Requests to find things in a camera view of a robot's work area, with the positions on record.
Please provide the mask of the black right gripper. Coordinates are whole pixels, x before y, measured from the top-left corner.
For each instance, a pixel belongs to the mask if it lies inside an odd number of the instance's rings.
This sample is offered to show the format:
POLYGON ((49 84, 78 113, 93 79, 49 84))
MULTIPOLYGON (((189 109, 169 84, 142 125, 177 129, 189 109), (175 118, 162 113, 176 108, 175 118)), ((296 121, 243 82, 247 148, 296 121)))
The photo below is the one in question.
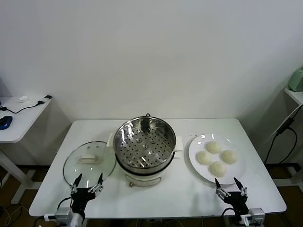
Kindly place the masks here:
POLYGON ((216 194, 220 199, 227 204, 230 204, 235 213, 248 213, 249 209, 246 205, 247 201, 247 187, 244 187, 242 183, 234 177, 234 181, 240 190, 239 192, 227 192, 221 188, 217 178, 215 178, 216 194))

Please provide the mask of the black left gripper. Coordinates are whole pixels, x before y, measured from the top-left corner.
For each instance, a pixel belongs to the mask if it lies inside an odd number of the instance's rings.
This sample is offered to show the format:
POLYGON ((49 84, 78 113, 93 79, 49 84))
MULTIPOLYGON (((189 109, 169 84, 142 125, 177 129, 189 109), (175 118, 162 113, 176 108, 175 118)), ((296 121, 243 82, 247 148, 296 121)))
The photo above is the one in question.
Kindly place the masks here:
POLYGON ((82 174, 80 174, 70 185, 71 198, 73 200, 71 209, 73 213, 84 213, 87 203, 95 199, 103 190, 103 173, 100 174, 97 183, 90 189, 78 188, 81 178, 82 174))

